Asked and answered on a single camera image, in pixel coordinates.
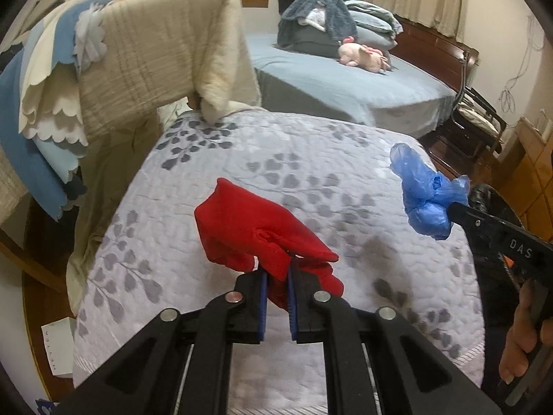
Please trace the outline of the right hand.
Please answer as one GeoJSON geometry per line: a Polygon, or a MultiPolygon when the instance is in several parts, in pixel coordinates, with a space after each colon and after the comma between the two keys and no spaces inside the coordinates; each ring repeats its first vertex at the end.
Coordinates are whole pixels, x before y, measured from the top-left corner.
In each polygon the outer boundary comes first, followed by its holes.
{"type": "Polygon", "coordinates": [[[552,319],[545,320],[537,333],[531,320],[534,282],[525,282],[519,292],[519,304],[514,316],[514,324],[506,335],[503,355],[499,362],[499,376],[503,382],[510,384],[514,378],[522,377],[528,367],[527,354],[536,347],[538,341],[552,346],[552,319]]]}

